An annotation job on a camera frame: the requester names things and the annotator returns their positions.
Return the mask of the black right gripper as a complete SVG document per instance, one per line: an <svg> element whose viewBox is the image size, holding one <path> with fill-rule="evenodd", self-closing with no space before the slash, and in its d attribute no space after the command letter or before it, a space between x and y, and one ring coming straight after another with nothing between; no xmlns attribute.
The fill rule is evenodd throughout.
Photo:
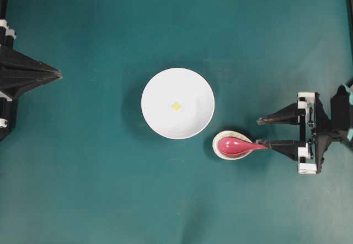
<svg viewBox="0 0 353 244"><path fill-rule="evenodd" d="M317 145L317 93L299 92L297 103L292 103L283 109L261 117L258 125L264 124L290 124L299 125L299 140L265 140L258 139L256 143L268 149L286 155L297 161L299 174L318 174L316 163Z"/></svg>

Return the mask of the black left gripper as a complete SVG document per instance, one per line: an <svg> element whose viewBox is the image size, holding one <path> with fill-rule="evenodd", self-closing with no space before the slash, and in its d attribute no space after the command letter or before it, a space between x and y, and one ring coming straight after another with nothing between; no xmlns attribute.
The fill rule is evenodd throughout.
<svg viewBox="0 0 353 244"><path fill-rule="evenodd" d="M61 79L61 71L13 50L17 38L5 19L1 19L1 141L14 129L17 101L36 87Z"/></svg>

